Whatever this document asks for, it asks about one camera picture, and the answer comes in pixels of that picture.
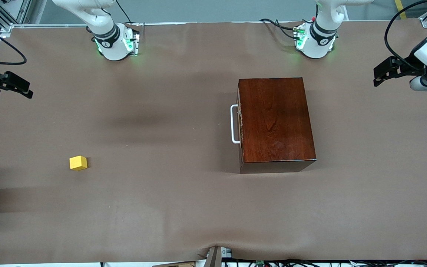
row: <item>brown wooden cabinet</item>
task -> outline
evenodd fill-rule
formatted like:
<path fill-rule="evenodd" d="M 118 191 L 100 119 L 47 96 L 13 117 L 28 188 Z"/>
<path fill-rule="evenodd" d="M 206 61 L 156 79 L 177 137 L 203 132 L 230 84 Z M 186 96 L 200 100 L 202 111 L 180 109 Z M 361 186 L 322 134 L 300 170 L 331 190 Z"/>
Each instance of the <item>brown wooden cabinet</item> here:
<path fill-rule="evenodd" d="M 302 78 L 238 83 L 240 173 L 301 171 L 315 160 Z"/>

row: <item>yellow cube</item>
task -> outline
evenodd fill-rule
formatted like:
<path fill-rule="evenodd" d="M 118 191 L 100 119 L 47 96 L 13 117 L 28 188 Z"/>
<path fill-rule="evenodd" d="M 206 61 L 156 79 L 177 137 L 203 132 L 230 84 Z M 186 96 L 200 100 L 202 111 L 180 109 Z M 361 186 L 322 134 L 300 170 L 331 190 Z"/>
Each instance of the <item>yellow cube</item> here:
<path fill-rule="evenodd" d="M 81 171 L 82 169 L 88 168 L 87 158 L 84 156 L 76 156 L 70 158 L 70 169 L 74 171 Z"/>

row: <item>white handle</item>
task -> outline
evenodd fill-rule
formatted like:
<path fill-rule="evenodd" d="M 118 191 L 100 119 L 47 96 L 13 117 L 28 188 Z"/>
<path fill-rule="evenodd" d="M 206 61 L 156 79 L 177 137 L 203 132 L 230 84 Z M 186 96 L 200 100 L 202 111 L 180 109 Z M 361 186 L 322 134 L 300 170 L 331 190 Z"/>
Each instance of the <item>white handle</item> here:
<path fill-rule="evenodd" d="M 234 108 L 238 108 L 238 104 L 232 105 L 230 107 L 230 125 L 232 126 L 232 142 L 234 144 L 240 144 L 240 141 L 235 140 L 235 132 L 234 132 Z"/>

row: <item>brown table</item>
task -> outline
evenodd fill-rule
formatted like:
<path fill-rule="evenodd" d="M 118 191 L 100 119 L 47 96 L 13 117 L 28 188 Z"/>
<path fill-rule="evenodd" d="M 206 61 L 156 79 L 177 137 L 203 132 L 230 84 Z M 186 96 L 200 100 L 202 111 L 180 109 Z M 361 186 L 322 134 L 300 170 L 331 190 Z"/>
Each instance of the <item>brown table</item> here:
<path fill-rule="evenodd" d="M 427 92 L 373 87 L 387 22 L 345 22 L 307 59 L 259 23 L 147 26 L 110 62 L 85 29 L 15 29 L 0 66 L 34 98 L 0 97 L 0 264 L 240 258 L 427 258 Z M 405 55 L 427 35 L 396 22 Z M 0 59 L 18 60 L 1 45 Z M 237 174 L 238 79 L 303 76 L 317 162 Z M 68 159 L 90 168 L 69 170 Z"/>

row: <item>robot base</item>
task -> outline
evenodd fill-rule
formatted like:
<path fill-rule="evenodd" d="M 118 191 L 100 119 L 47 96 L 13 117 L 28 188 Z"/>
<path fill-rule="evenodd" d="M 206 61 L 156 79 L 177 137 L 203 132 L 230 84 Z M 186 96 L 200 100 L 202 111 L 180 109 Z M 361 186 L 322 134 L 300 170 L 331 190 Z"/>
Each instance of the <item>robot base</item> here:
<path fill-rule="evenodd" d="M 301 51 L 305 56 L 312 59 L 320 59 L 332 50 L 335 37 L 329 42 L 330 44 L 321 46 L 311 37 L 310 25 L 310 23 L 303 23 L 295 27 L 294 35 L 299 37 L 299 40 L 295 41 L 296 50 Z"/>
<path fill-rule="evenodd" d="M 122 23 L 116 23 L 120 29 L 120 37 L 113 43 L 111 48 L 103 47 L 96 41 L 98 51 L 107 59 L 117 61 L 122 60 L 129 54 L 138 53 L 139 34 L 134 35 L 133 29 L 126 27 Z"/>

